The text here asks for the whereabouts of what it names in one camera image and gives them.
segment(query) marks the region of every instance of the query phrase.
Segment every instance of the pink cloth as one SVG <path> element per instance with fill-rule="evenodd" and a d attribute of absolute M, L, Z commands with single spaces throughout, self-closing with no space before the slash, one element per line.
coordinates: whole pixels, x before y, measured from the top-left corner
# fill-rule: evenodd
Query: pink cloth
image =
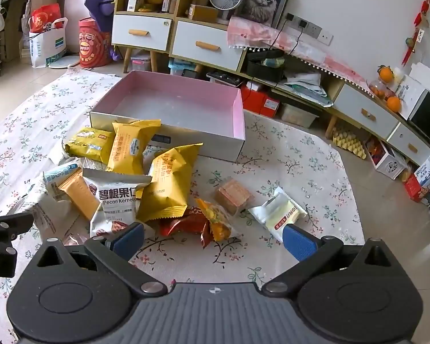
<path fill-rule="evenodd" d="M 274 43 L 274 48 L 290 54 L 296 45 L 297 38 L 285 32 L 281 32 L 277 37 L 278 33 L 279 30 L 275 28 L 244 18 L 232 17 L 227 32 L 228 45 L 243 48 L 269 48 Z M 306 42 L 300 41 L 292 55 L 351 81 L 370 95 L 372 94 L 366 79 L 361 75 L 357 74 L 347 64 Z"/>

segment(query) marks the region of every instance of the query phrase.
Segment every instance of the orange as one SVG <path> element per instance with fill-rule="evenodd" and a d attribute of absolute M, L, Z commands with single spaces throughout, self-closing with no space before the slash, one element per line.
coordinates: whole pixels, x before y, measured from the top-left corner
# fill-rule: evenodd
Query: orange
<path fill-rule="evenodd" d="M 379 69 L 377 70 L 379 74 L 379 78 L 386 84 L 393 81 L 393 71 L 390 67 L 386 66 L 379 66 Z"/>
<path fill-rule="evenodd" d="M 387 100 L 387 107 L 393 112 L 400 112 L 401 110 L 401 101 L 398 97 L 390 97 Z"/>

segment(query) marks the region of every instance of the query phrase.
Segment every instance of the cabinet leg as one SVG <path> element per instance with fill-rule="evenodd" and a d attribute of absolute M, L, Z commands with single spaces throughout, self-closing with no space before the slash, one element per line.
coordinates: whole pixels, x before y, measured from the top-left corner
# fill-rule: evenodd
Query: cabinet leg
<path fill-rule="evenodd" d="M 327 131 L 325 132 L 325 138 L 326 139 L 331 139 L 331 134 L 333 132 L 334 126 L 336 125 L 336 122 L 337 122 L 337 116 L 332 115 L 330 122 L 328 123 Z"/>
<path fill-rule="evenodd" d="M 152 72 L 158 72 L 158 54 L 154 50 L 150 50 L 150 61 Z"/>
<path fill-rule="evenodd" d="M 204 66 L 198 64 L 196 65 L 196 68 L 194 70 L 198 73 L 198 75 L 200 75 L 201 72 L 204 70 Z"/>
<path fill-rule="evenodd" d="M 129 68 L 129 63 L 131 62 L 131 54 L 132 54 L 132 48 L 127 48 L 126 54 L 124 56 L 123 74 L 127 74 L 127 70 Z"/>

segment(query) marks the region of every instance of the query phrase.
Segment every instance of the wooden drawer handle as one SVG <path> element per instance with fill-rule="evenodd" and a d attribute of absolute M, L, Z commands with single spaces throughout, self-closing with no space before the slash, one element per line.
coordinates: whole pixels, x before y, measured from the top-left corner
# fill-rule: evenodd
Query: wooden drawer handle
<path fill-rule="evenodd" d="M 211 50 L 212 52 L 216 52 L 220 50 L 220 47 L 217 47 L 216 45 L 208 44 L 202 41 L 196 41 L 196 46 L 203 49 Z"/>
<path fill-rule="evenodd" d="M 142 30 L 129 30 L 130 35 L 134 36 L 147 36 L 148 31 L 142 31 Z"/>
<path fill-rule="evenodd" d="M 369 120 L 375 122 L 376 121 L 376 117 L 374 115 L 372 115 L 371 113 L 369 113 L 368 111 L 366 111 L 365 109 L 361 109 L 361 113 L 363 116 L 367 117 Z"/>
<path fill-rule="evenodd" d="M 409 148 L 409 150 L 411 150 L 412 152 L 414 152 L 414 153 L 416 153 L 417 154 L 417 149 L 415 148 L 415 146 L 413 146 L 413 145 L 411 145 L 410 143 L 408 143 L 408 148 Z"/>

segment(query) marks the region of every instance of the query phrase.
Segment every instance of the floral rug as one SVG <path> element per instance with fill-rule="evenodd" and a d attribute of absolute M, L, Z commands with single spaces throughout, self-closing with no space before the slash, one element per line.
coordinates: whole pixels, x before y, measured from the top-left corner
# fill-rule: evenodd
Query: floral rug
<path fill-rule="evenodd" d="M 0 216 L 28 192 L 31 179 L 54 166 L 47 158 L 53 145 L 89 125 L 90 109 L 119 80 L 70 69 L 0 123 Z M 236 163 L 198 157 L 192 198 L 203 197 L 229 176 L 255 195 L 254 205 L 264 203 L 281 186 L 308 211 L 297 225 L 318 237 L 364 243 L 352 188 L 336 150 L 316 136 L 248 111 L 245 128 L 246 142 Z M 146 166 L 156 150 L 145 151 Z M 196 235 L 147 238 L 130 262 L 165 284 L 252 281 L 260 287 L 297 263 L 250 215 L 241 215 L 234 224 L 241 237 L 212 242 L 204 250 Z M 16 341 L 6 299 L 40 245 L 36 228 L 13 242 L 18 251 L 16 276 L 0 278 L 3 344 Z"/>

